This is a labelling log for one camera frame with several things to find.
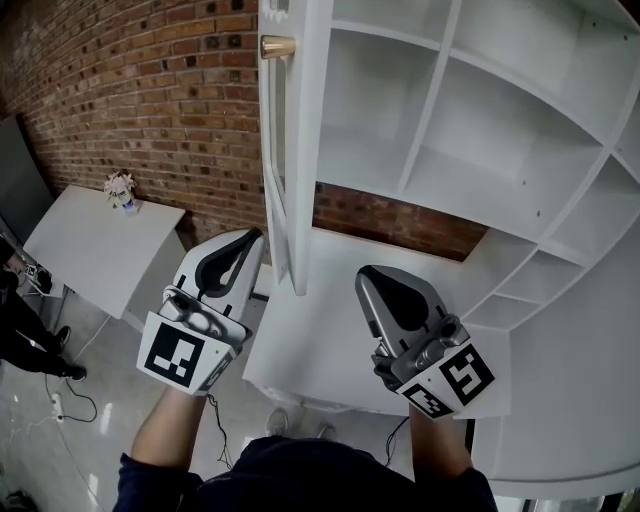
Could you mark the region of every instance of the black pants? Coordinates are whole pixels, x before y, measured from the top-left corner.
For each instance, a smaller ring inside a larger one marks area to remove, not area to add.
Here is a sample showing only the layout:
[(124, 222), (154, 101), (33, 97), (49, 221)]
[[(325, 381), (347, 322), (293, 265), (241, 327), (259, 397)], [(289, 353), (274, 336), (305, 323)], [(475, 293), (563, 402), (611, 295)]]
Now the black pants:
[[(46, 350), (33, 347), (29, 340)], [(60, 344), (48, 332), (35, 311), (15, 292), (0, 306), (0, 359), (28, 372), (62, 377), (69, 365), (56, 353)]]

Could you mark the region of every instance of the brass door knob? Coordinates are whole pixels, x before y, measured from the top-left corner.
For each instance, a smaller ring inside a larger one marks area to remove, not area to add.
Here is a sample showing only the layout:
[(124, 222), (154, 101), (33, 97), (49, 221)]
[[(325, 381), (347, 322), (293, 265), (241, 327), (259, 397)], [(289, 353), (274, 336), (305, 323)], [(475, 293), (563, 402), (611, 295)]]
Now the brass door knob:
[(293, 37), (262, 36), (260, 38), (260, 57), (273, 59), (296, 53), (296, 40)]

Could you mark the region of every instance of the person's arm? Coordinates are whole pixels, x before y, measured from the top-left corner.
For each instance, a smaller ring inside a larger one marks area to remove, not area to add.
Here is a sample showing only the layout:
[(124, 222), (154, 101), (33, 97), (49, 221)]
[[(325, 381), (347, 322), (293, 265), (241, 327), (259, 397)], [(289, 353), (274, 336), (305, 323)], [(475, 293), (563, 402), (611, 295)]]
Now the person's arm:
[(409, 417), (416, 484), (435, 486), (433, 499), (442, 510), (497, 512), (489, 483), (473, 469), (453, 420), (432, 421), (413, 405)]
[(133, 441), (138, 462), (187, 471), (207, 397), (167, 387)]
[(167, 386), (122, 455), (114, 512), (174, 512), (202, 479), (188, 472), (206, 397)]
[(413, 405), (409, 418), (416, 483), (427, 479), (452, 480), (473, 467), (451, 418), (433, 421)]

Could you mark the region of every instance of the white table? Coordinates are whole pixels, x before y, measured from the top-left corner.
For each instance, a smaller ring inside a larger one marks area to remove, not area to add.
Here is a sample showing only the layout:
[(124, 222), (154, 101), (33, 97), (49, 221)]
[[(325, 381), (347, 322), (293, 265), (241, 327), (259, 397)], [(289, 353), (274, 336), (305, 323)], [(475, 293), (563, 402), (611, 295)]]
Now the white table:
[[(295, 295), (289, 276), (274, 283), (244, 379), (274, 399), (330, 411), (359, 409), (406, 415), (408, 402), (388, 391), (373, 373), (371, 336), (355, 292), (360, 267), (395, 266), (430, 281), (446, 303), (441, 282), (458, 263), (414, 251), (314, 229), (307, 294)], [(509, 336), (465, 324), (474, 343), (488, 350), (496, 381), (458, 419), (509, 414)]]
[(127, 217), (104, 193), (69, 186), (24, 250), (83, 298), (142, 331), (185, 250), (174, 229), (184, 210), (139, 203), (138, 214)]

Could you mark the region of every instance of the power strip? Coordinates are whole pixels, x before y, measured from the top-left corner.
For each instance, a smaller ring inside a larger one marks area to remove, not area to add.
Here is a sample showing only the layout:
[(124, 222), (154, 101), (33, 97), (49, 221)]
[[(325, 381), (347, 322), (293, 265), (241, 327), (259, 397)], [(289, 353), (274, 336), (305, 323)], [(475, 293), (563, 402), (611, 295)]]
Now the power strip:
[(64, 422), (64, 413), (62, 412), (62, 397), (60, 393), (51, 395), (51, 403), (53, 404), (53, 417), (58, 423)]

